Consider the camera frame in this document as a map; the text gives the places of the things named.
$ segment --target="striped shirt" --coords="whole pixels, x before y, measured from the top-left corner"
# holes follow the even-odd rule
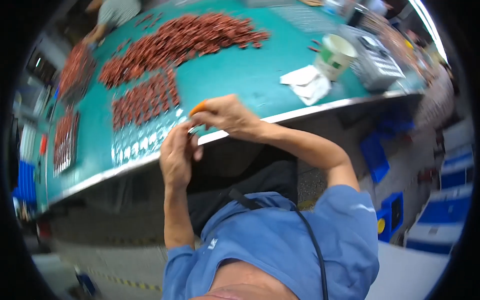
[[[411,132],[413,135],[425,129],[439,128],[455,110],[455,95],[450,75],[440,64],[435,72],[436,77],[425,91],[414,114],[415,128]]]
[[[136,16],[141,7],[139,0],[105,0],[98,12],[97,23],[118,27]]]

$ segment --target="factory table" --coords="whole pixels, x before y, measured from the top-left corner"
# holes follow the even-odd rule
[[[321,9],[306,6],[305,8],[315,10],[333,24],[343,23],[339,16],[328,15]],[[162,18],[155,26],[144,30],[144,26],[151,21],[134,26],[135,22],[146,14],[154,14],[153,19],[155,19],[160,12],[163,12]],[[314,46],[311,39],[322,40],[323,33],[305,33],[293,23],[280,17],[274,9],[246,8],[239,0],[203,0],[185,6],[176,6],[171,1],[143,12],[120,26],[110,33],[104,43],[94,51],[97,59],[96,71],[84,99],[75,107],[80,112],[76,162],[70,169],[54,177],[52,155],[55,126],[53,126],[50,129],[44,163],[46,170],[41,170],[45,174],[45,183],[37,185],[39,213],[47,211],[50,205],[99,182],[130,172],[158,159],[159,152],[156,151],[124,164],[114,162],[112,99],[132,88],[142,79],[110,90],[107,90],[97,79],[102,65],[111,58],[117,46],[128,38],[136,41],[156,31],[167,20],[185,13],[207,12],[223,12],[240,18],[250,17],[256,30],[268,30],[271,37],[263,42],[260,49],[252,47],[240,49],[233,46],[221,49],[216,54],[195,58],[178,67],[177,85],[184,111],[189,111],[207,98],[237,94],[243,104],[260,118],[268,122],[283,122],[328,109],[417,93],[417,90],[409,90],[401,84],[396,84],[390,91],[372,95],[365,90],[352,70],[347,69],[340,75],[338,81],[332,84],[332,89],[327,96],[320,99],[316,105],[307,107],[288,86],[279,83],[279,77],[312,64],[316,53],[309,50],[307,46]],[[128,46],[124,47],[120,55],[127,48]],[[62,115],[61,106],[61,104],[58,105],[54,119]],[[199,131],[198,134],[202,144],[227,135],[215,129],[207,132]]]

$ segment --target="person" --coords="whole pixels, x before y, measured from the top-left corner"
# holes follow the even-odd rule
[[[377,15],[382,16],[382,17],[385,17],[388,10],[393,8],[390,4],[386,3],[383,0],[370,0],[368,2],[368,4],[366,5],[366,7],[370,11],[372,11],[372,12],[374,12]]]
[[[365,298],[379,271],[377,219],[347,153],[320,136],[261,121],[235,95],[209,99],[205,110],[174,127],[160,148],[168,249],[163,298],[325,299],[323,279],[331,299]],[[328,188],[313,212],[295,210],[297,168],[288,159],[226,189],[187,193],[192,164],[203,156],[188,130],[202,124],[325,170]],[[203,242],[197,250],[195,235]]]
[[[92,0],[86,11],[98,11],[98,21],[95,28],[84,38],[84,42],[97,45],[115,27],[136,16],[141,8],[139,0]]]
[[[433,71],[434,78],[413,112],[414,128],[407,133],[410,140],[422,132],[441,128],[454,115],[459,89],[451,69],[443,60],[434,66]]]

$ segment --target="white cup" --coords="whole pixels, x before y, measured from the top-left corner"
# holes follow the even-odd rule
[[[350,62],[357,58],[358,53],[347,40],[336,35],[325,35],[322,39],[323,45],[318,53],[315,62],[316,68],[331,81],[349,67]]]

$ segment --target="white paper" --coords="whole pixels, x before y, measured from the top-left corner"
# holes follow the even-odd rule
[[[295,94],[297,94],[297,96],[300,98],[300,100],[303,103],[305,103],[305,105],[307,105],[307,106],[311,106],[311,105],[317,103],[318,100],[325,97],[332,87],[331,83],[330,83],[330,80],[328,80],[328,78],[326,78],[323,74],[315,77],[315,79],[312,80],[308,84],[308,87],[299,87],[298,85],[293,85],[293,84],[291,84],[289,86],[292,89],[292,91]],[[301,92],[306,92],[306,91],[310,92],[311,91],[312,92],[311,96],[310,97],[302,96],[299,93],[297,93],[299,90]]]
[[[306,85],[319,74],[317,68],[308,65],[280,77],[281,84]]]

